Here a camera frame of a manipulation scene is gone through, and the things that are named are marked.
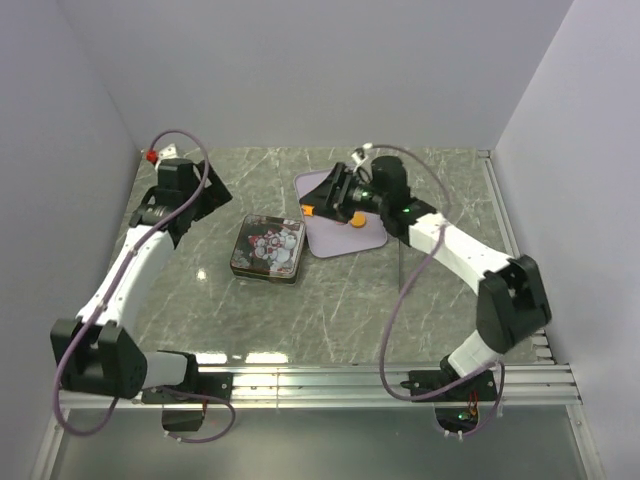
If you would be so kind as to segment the lilac plastic tray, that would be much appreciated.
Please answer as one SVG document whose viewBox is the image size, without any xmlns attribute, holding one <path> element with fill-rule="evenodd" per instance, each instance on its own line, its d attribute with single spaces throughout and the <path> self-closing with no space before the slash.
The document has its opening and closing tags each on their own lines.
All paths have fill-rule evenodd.
<svg viewBox="0 0 640 480">
<path fill-rule="evenodd" d="M 314 208 L 312 217 L 303 220 L 311 253 L 326 259 L 383 247 L 387 232 L 380 217 L 369 211 L 354 210 L 354 188 L 362 184 L 355 175 L 343 173 L 334 178 L 335 169 L 299 174 L 294 179 L 300 206 Z M 353 228 L 349 221 L 356 212 L 367 217 L 363 228 Z"/>
</svg>

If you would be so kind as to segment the gold tin lid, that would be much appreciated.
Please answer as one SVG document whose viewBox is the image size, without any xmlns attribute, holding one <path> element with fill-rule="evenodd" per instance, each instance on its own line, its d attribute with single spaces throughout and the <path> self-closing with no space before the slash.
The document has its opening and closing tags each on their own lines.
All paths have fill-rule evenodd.
<svg viewBox="0 0 640 480">
<path fill-rule="evenodd" d="M 299 267 L 305 239 L 301 220 L 250 214 L 243 220 L 230 263 Z"/>
</svg>

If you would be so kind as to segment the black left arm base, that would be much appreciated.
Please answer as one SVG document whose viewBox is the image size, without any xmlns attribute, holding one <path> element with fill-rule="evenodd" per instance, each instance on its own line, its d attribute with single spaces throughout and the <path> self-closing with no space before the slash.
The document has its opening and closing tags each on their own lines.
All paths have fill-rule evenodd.
<svg viewBox="0 0 640 480">
<path fill-rule="evenodd" d="M 234 374 L 228 371 L 198 373 L 184 385 L 143 390 L 141 402 L 162 406 L 161 424 L 169 434 L 196 433 L 210 406 L 231 405 L 233 384 Z"/>
</svg>

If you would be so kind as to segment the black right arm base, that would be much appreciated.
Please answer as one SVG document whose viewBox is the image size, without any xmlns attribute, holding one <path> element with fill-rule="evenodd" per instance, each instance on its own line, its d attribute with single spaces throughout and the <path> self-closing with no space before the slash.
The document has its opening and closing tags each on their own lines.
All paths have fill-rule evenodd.
<svg viewBox="0 0 640 480">
<path fill-rule="evenodd" d="M 438 403 L 434 409 L 437 427 L 445 436 L 459 439 L 475 433 L 499 410 L 503 395 L 504 374 L 499 380 L 487 370 L 439 396 L 431 398 Z M 453 379 L 442 371 L 411 370 L 401 387 L 408 390 L 412 401 L 419 395 L 441 389 Z"/>
</svg>

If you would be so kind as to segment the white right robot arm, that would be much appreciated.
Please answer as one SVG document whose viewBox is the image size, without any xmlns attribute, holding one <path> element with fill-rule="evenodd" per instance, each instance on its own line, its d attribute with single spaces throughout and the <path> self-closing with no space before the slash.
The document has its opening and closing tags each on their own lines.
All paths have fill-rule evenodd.
<svg viewBox="0 0 640 480">
<path fill-rule="evenodd" d="M 392 237 L 425 258 L 402 287 L 406 294 L 432 261 L 458 276 L 477 298 L 474 331 L 440 364 L 440 386 L 426 388 L 417 400 L 440 395 L 462 399 L 475 377 L 501 364 L 503 356 L 548 325 L 551 308 L 538 264 L 527 255 L 514 258 L 452 225 L 446 214 L 415 197 L 400 158 L 380 156 L 361 177 L 342 162 L 299 199 L 316 217 L 340 223 L 358 212 L 377 215 Z"/>
</svg>

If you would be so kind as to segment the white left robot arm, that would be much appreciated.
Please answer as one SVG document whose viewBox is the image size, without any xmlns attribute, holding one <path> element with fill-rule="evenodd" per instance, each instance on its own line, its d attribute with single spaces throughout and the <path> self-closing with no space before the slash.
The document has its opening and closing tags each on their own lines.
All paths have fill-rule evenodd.
<svg viewBox="0 0 640 480">
<path fill-rule="evenodd" d="M 190 353 L 143 352 L 131 332 L 156 277 L 191 225 L 232 195 L 207 161 L 163 160 L 157 183 L 133 211 L 125 241 L 97 292 L 73 319 L 59 319 L 50 338 L 66 391 L 132 399 L 165 386 L 177 401 L 201 389 Z"/>
</svg>

